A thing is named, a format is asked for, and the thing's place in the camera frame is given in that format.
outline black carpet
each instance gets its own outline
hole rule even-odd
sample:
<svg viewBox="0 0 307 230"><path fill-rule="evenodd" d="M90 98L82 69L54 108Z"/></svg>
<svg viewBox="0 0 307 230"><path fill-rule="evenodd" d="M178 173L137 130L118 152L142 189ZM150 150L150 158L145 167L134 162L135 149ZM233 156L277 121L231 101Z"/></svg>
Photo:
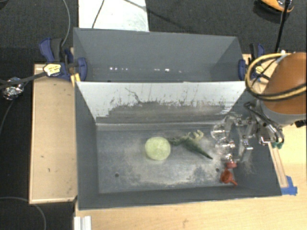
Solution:
<svg viewBox="0 0 307 230"><path fill-rule="evenodd" d="M66 0L71 27L78 25L78 0ZM274 50L280 16L255 0L146 0L150 31L237 36L243 53L250 43ZM307 0L295 0L285 23L281 48L306 52ZM38 43L64 37L67 14L61 0L10 0L0 3L0 79L30 76L44 61ZM72 46L70 34L65 47ZM0 134L0 197L28 198L31 143L31 84L12 105ZM0 98L0 122L10 102ZM72 228L73 205L42 205L47 229ZM43 229L39 211L17 200L0 199L0 229Z"/></svg>

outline wooden table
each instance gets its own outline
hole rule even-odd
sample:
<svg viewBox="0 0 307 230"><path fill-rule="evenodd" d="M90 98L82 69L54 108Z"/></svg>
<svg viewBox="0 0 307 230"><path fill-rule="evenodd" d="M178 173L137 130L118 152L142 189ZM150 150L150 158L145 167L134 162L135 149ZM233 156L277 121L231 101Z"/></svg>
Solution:
<svg viewBox="0 0 307 230"><path fill-rule="evenodd" d="M35 73L41 72L35 65ZM77 195L72 84L50 78L34 82L31 203L72 201ZM92 217L92 229L304 229L307 226L306 127L284 128L285 144L276 157L298 187L296 196L226 200L167 206L79 211Z"/></svg>

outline gray bin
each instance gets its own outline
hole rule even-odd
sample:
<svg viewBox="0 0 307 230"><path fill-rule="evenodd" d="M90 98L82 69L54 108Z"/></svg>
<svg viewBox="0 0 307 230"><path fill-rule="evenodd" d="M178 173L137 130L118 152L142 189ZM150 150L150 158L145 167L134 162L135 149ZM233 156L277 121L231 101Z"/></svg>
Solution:
<svg viewBox="0 0 307 230"><path fill-rule="evenodd" d="M237 81L235 37L74 30L75 57L89 66L75 91L79 209L277 196L270 152L251 140L251 167L224 169L210 130L229 113L247 116L252 97ZM146 157L150 137L204 133L212 157L172 147L165 161Z"/></svg>

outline tennis ball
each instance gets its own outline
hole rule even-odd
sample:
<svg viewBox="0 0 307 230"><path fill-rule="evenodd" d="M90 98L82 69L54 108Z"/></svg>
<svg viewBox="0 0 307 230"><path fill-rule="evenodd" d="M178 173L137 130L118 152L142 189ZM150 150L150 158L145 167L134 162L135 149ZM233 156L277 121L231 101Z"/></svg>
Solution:
<svg viewBox="0 0 307 230"><path fill-rule="evenodd" d="M163 137L152 137L146 141L145 151L149 158L161 161L165 160L171 153L171 145Z"/></svg>

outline toy dinosaur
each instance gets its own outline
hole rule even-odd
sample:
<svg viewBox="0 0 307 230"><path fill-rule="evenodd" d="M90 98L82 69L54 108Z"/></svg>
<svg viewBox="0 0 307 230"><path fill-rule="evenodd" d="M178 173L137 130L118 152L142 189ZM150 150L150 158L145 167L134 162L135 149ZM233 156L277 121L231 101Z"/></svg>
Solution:
<svg viewBox="0 0 307 230"><path fill-rule="evenodd" d="M197 132L193 132L193 135L194 137L192 137L191 132L189 132L179 139L173 138L169 139L168 141L174 146L179 146L182 144L187 150L198 152L208 159L213 159L201 148L200 140L203 138L203 133L200 130L197 130Z"/></svg>

